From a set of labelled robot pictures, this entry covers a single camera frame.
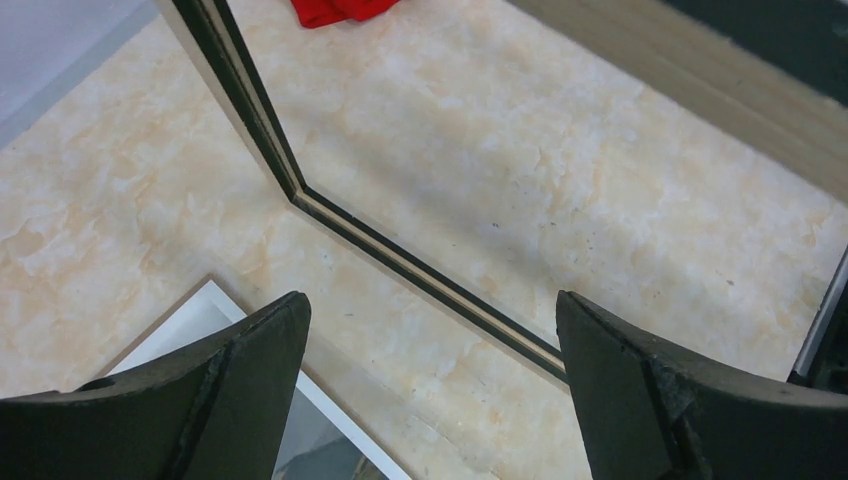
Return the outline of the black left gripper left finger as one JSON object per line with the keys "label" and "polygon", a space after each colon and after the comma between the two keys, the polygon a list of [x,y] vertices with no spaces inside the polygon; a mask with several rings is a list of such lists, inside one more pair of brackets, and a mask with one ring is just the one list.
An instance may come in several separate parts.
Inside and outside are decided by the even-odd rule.
{"label": "black left gripper left finger", "polygon": [[292,291],[241,321],[70,392],[1,402],[5,479],[268,479],[305,353]]}

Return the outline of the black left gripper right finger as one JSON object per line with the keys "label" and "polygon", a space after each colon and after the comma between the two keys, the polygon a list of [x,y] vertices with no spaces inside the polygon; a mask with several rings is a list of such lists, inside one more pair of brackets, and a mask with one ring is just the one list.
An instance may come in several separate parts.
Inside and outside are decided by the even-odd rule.
{"label": "black left gripper right finger", "polygon": [[596,479],[843,479],[847,398],[758,376],[562,291],[557,334]]}

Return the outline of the landscape photo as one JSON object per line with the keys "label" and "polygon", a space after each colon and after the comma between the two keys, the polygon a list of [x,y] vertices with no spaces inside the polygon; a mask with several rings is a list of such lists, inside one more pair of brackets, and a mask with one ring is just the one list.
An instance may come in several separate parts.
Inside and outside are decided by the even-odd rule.
{"label": "landscape photo", "polygon": [[[212,275],[169,307],[105,367],[117,374],[229,327],[247,316]],[[346,412],[313,375],[296,380],[274,479],[409,479],[388,449]]]}

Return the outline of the wooden picture frame with glass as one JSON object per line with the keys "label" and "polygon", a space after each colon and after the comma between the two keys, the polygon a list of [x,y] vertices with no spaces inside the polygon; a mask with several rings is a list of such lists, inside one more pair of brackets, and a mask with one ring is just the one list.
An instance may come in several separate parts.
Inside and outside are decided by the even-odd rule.
{"label": "wooden picture frame with glass", "polygon": [[[229,5],[160,11],[286,198],[561,382],[559,350],[310,187]],[[518,8],[831,195],[847,196],[843,1],[521,1]]]}

